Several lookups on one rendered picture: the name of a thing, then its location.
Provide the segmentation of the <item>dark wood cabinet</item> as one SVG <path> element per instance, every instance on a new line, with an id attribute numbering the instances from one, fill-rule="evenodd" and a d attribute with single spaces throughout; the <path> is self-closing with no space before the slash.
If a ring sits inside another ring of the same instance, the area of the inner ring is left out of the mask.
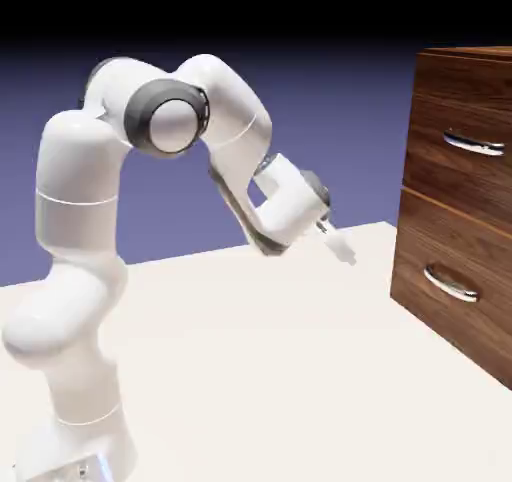
<path id="1" fill-rule="evenodd" d="M 512 46 L 417 56 L 390 294 L 512 390 Z"/>

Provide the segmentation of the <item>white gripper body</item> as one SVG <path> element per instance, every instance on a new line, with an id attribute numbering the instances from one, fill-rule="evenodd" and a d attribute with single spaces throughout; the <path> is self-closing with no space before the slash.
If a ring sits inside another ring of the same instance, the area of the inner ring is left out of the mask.
<path id="1" fill-rule="evenodd" d="M 323 226 L 323 239 L 325 245 L 343 263 L 354 266 L 357 263 L 355 251 L 346 241 L 340 230 Z"/>

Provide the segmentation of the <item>dark wood drawer front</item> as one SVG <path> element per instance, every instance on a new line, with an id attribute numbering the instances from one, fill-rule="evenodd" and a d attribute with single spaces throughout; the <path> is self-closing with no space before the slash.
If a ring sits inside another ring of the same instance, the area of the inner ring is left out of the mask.
<path id="1" fill-rule="evenodd" d="M 447 130 L 504 143 L 505 155 L 485 156 L 451 146 L 443 139 Z M 512 235 L 512 111 L 415 94 L 403 183 Z"/>
<path id="2" fill-rule="evenodd" d="M 430 283 L 427 265 L 445 281 L 479 293 L 462 302 Z M 403 191 L 391 297 L 512 390 L 512 238 Z"/>

